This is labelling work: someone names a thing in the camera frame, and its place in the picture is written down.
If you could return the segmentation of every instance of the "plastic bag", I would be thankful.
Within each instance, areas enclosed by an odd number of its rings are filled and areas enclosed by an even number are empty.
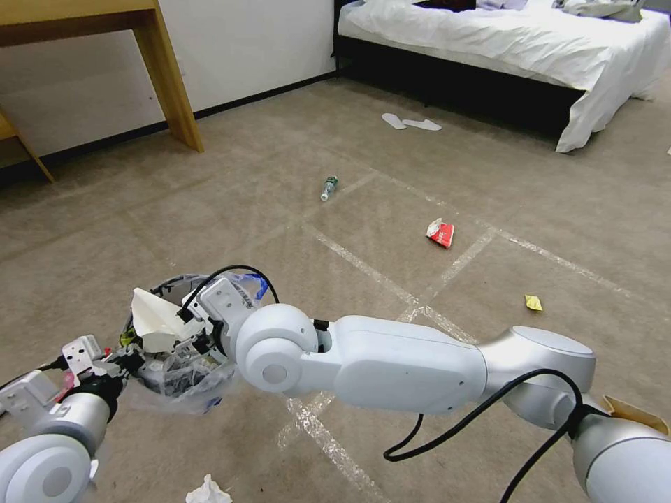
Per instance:
[[[238,369],[232,361],[217,365],[207,358],[171,356],[147,366],[129,381],[124,393],[136,409],[200,416],[234,392],[238,382]]]
[[[256,274],[225,272],[222,276],[228,278],[254,307],[260,305],[268,290],[267,283]],[[180,305],[182,299],[204,279],[207,276],[181,275],[156,286],[151,292]],[[129,317],[126,322],[122,344],[130,343],[134,337],[132,321],[132,317]],[[238,381],[236,364],[216,354],[219,360],[215,360],[211,354],[201,355],[188,348],[178,353],[146,353],[145,357],[153,358],[147,358],[146,364],[129,381],[124,396],[137,409],[168,414],[205,414],[218,405],[224,395],[233,391]]]

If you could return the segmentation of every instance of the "white slipper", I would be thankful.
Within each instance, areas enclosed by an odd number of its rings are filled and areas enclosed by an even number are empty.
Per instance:
[[[398,118],[398,115],[395,114],[382,114],[382,120],[394,129],[405,129],[407,127],[404,123],[401,122],[401,119]]]
[[[433,121],[430,121],[429,119],[424,119],[423,121],[412,121],[410,119],[403,119],[402,123],[404,123],[406,126],[414,126],[418,127],[420,129],[426,129],[427,131],[440,131],[442,129],[442,126],[439,126]]]

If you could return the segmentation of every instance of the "beige carpet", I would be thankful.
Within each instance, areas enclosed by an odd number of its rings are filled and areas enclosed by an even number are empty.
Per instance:
[[[443,129],[396,131],[383,112]],[[346,79],[199,127],[204,154],[159,133],[56,167],[56,185],[27,174],[0,189],[0,381],[79,335],[113,345],[135,286],[245,261],[310,316],[401,317],[474,340],[513,323],[575,337],[598,354],[595,394],[671,419],[671,74],[657,101],[627,102],[569,155]],[[332,174],[340,188],[322,203]],[[424,237],[437,217],[456,225],[449,251]],[[325,393],[287,402],[241,384],[204,417],[124,405],[100,503],[181,502],[206,473],[236,503],[497,502],[548,435],[501,405],[392,465],[382,451],[414,416]],[[456,419],[429,418],[420,437]],[[0,446],[19,437],[2,418]],[[514,501],[586,501],[567,443]]]

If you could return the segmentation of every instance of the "clothes on bed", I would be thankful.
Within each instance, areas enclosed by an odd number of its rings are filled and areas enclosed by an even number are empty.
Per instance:
[[[522,10],[527,0],[477,0],[477,7],[484,10]]]
[[[474,10],[475,0],[424,0],[415,4],[422,8],[437,8],[451,10],[452,12],[462,12],[464,10]]]
[[[645,0],[554,0],[552,6],[565,13],[603,17],[616,21],[639,22]]]

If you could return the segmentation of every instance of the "plastic bottle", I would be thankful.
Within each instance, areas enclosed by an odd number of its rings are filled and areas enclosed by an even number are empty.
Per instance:
[[[322,201],[328,201],[329,196],[333,193],[333,191],[336,190],[336,187],[338,185],[338,177],[337,176],[330,176],[326,178],[326,181],[324,182],[324,191],[322,192]]]

